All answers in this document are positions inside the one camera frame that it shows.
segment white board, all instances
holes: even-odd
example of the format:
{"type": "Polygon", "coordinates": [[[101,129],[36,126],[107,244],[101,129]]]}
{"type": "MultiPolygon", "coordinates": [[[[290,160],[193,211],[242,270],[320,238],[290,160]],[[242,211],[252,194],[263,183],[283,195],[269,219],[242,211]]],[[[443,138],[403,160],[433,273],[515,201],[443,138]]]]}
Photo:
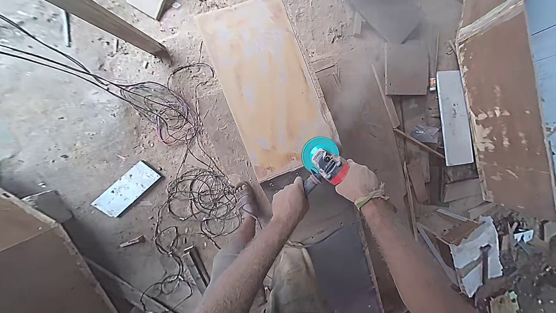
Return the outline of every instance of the white board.
{"type": "Polygon", "coordinates": [[[446,166],[473,163],[473,143],[459,71],[436,73],[446,166]]]}
{"type": "Polygon", "coordinates": [[[160,174],[145,162],[139,161],[99,195],[91,205],[108,216],[117,217],[158,179],[160,179],[160,174]]]}

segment wood panel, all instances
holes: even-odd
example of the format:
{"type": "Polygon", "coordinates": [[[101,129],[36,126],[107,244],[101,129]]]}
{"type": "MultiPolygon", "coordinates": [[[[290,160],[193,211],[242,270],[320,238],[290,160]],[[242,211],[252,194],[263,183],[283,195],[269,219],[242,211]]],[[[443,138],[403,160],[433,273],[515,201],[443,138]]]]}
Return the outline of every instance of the wood panel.
{"type": "Polygon", "coordinates": [[[195,21],[259,182],[301,167],[311,138],[339,143],[280,0],[249,0],[195,21]]]}
{"type": "Polygon", "coordinates": [[[459,43],[483,198],[554,221],[553,168],[525,13],[523,6],[512,9],[512,18],[491,21],[459,43]]]}
{"type": "Polygon", "coordinates": [[[119,18],[93,0],[47,0],[96,27],[158,57],[169,58],[166,48],[149,35],[119,18]]]}

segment hand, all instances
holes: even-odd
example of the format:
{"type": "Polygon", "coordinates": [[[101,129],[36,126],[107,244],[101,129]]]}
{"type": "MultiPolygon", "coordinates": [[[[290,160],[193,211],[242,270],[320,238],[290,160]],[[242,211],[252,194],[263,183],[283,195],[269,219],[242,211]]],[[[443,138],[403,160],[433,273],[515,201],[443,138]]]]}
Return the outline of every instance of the hand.
{"type": "Polygon", "coordinates": [[[357,199],[366,197],[380,188],[379,180],[368,167],[357,164],[351,159],[347,163],[349,171],[344,180],[336,185],[336,192],[355,203],[357,199]]]}
{"type": "Polygon", "coordinates": [[[295,222],[301,221],[309,210],[309,201],[303,190],[303,179],[298,176],[293,184],[277,192],[272,199],[272,219],[295,222]]]}

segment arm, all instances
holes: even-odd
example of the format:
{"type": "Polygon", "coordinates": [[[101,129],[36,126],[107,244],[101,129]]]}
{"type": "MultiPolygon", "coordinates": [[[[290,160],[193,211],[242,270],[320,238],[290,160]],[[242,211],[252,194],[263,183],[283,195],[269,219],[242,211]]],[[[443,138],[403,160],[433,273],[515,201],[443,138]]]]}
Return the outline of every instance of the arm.
{"type": "MultiPolygon", "coordinates": [[[[379,189],[375,174],[366,166],[348,160],[348,175],[336,191],[355,203],[379,189]]],[[[471,313],[475,309],[449,287],[446,277],[400,223],[391,205],[382,199],[369,200],[361,208],[392,273],[400,296],[413,313],[471,313]]]]}
{"type": "Polygon", "coordinates": [[[248,312],[274,259],[308,209],[303,180],[297,177],[274,195],[270,223],[222,273],[197,313],[248,312]]]}

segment red grinder grip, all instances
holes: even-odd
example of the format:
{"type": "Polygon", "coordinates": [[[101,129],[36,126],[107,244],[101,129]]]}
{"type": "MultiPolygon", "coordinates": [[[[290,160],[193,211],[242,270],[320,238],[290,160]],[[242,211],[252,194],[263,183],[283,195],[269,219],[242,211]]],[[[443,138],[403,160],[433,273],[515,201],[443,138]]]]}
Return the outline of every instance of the red grinder grip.
{"type": "Polygon", "coordinates": [[[344,178],[346,178],[348,171],[349,171],[349,164],[346,162],[344,163],[344,165],[342,165],[340,172],[330,180],[330,183],[332,185],[338,185],[344,180],[344,178]]]}

